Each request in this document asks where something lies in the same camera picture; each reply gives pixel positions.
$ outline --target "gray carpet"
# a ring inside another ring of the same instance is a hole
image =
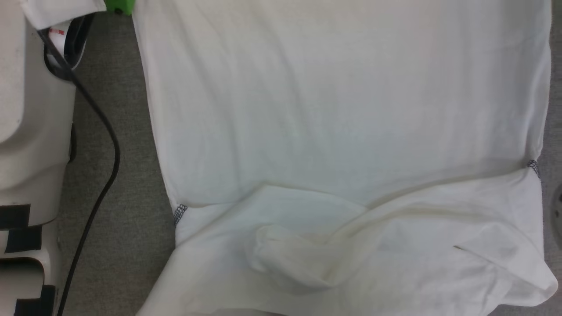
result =
[[[554,6],[552,87],[540,158],[545,206],[562,183],[562,3]],[[121,143],[117,181],[85,244],[65,315],[127,316],[141,307],[174,248],[174,226],[158,167],[144,77],[131,18],[96,16],[79,76],[114,124]],[[60,240],[66,273],[90,209],[111,171],[113,151],[102,124],[77,95],[76,160],[66,171]],[[562,283],[562,251],[545,208],[545,257]],[[500,306],[493,315],[561,315],[562,291],[534,308]]]

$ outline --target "white cloth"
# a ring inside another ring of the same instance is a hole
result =
[[[105,11],[103,0],[19,0],[25,16],[38,30],[92,12]]]
[[[133,18],[170,202],[210,205],[139,315],[477,315],[555,292],[521,169],[550,1],[137,0]]]

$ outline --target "white garment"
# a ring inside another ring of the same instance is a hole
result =
[[[19,0],[25,16],[38,30],[98,11],[105,11],[103,0]]]
[[[183,215],[139,315],[478,315],[555,292],[521,169],[542,147],[549,1],[137,0],[133,17],[170,201],[211,204]]]

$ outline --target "green plastic part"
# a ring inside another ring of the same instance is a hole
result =
[[[131,15],[135,0],[105,0],[107,10],[117,14]]]

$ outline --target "black and white checkered pattern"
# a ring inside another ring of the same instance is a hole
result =
[[[527,163],[527,167],[529,168],[533,168],[534,172],[537,174],[537,177],[539,179],[541,179],[541,175],[538,172],[538,162],[535,160],[529,160],[529,162]]]
[[[182,219],[183,213],[187,210],[187,206],[180,204],[174,211],[174,226],[177,226],[179,220]]]

